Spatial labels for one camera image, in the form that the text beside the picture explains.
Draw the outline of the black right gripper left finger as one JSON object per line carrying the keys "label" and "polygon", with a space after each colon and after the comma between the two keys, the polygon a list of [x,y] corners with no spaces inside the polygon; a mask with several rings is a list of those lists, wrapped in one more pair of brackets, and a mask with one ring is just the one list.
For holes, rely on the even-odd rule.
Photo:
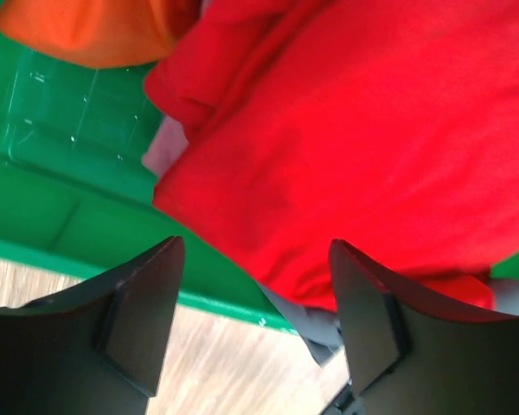
{"label": "black right gripper left finger", "polygon": [[0,414],[143,414],[157,395],[185,247],[0,308]]}

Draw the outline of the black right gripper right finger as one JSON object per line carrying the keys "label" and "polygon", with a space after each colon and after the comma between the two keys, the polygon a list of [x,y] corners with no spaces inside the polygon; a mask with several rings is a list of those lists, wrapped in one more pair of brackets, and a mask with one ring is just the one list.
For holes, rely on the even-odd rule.
{"label": "black right gripper right finger", "polygon": [[444,296],[330,246],[350,380],[333,414],[519,414],[519,316]]}

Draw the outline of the red t-shirt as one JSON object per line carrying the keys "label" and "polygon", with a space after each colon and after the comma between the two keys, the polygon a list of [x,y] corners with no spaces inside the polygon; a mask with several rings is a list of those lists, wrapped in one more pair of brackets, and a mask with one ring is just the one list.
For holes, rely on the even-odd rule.
{"label": "red t-shirt", "polygon": [[330,242],[491,309],[519,251],[519,1],[215,1],[144,90],[189,146],[154,206],[334,310]]}

